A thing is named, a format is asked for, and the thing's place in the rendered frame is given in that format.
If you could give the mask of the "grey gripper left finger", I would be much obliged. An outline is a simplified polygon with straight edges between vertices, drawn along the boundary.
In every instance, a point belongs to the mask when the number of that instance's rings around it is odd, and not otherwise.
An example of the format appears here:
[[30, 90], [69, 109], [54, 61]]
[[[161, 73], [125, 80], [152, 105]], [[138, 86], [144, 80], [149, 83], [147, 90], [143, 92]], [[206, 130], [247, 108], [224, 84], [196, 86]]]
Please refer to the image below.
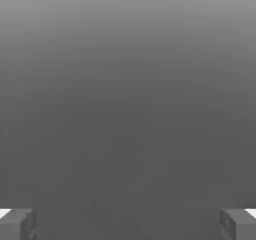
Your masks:
[[37, 240], [37, 210], [12, 208], [0, 217], [0, 240]]

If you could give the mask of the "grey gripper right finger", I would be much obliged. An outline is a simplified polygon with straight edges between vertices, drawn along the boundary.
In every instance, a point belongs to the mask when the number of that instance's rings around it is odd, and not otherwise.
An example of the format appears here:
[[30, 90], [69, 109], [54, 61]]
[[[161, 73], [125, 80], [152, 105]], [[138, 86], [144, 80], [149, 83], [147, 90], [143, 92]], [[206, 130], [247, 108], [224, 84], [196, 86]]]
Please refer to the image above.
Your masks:
[[218, 220], [223, 240], [256, 240], [256, 208], [221, 209]]

